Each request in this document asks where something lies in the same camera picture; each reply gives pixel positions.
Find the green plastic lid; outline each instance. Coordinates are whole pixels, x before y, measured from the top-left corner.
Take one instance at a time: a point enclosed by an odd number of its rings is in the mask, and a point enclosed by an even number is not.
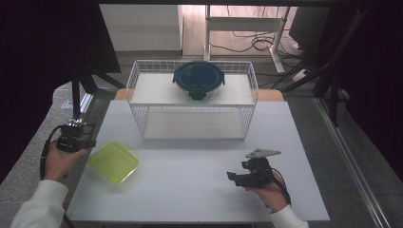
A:
[[[87,162],[112,184],[124,181],[139,164],[139,159],[118,142],[107,142],[89,156]]]

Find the hand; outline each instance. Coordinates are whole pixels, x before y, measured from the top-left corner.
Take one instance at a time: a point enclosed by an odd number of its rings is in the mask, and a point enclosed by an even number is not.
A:
[[[57,142],[49,145],[49,152],[45,165],[44,180],[61,181],[87,150],[81,149],[76,153],[67,153],[56,147]]]
[[[281,177],[276,171],[273,171],[273,175],[280,183],[284,184]],[[248,187],[245,189],[246,191],[251,191],[258,194],[263,202],[266,204],[266,206],[268,206],[272,210],[272,213],[276,213],[282,210],[288,204],[287,200],[282,195],[281,190],[273,181],[266,184],[263,188]]]

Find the white sleeve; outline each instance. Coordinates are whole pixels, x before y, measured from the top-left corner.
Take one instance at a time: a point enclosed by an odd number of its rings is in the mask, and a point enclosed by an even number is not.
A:
[[[281,211],[270,214],[270,219],[276,228],[308,228],[308,222],[299,219],[290,205]]]
[[[62,204],[68,189],[60,182],[41,180],[32,198],[21,205],[11,228],[54,228],[62,224],[65,209]]]

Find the wire rack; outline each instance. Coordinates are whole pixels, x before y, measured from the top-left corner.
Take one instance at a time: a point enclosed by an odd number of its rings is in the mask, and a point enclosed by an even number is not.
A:
[[[252,64],[211,61],[224,72],[226,84],[220,88],[218,98],[192,103],[181,97],[180,89],[172,84],[175,69],[185,63],[188,62],[134,63],[126,97],[144,139],[244,140],[258,101]]]

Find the wrist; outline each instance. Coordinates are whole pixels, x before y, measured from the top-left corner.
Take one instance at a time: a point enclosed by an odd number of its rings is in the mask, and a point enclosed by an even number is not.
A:
[[[46,173],[44,176],[44,180],[49,180],[49,181],[58,181],[62,182],[63,176],[61,174],[57,173]]]

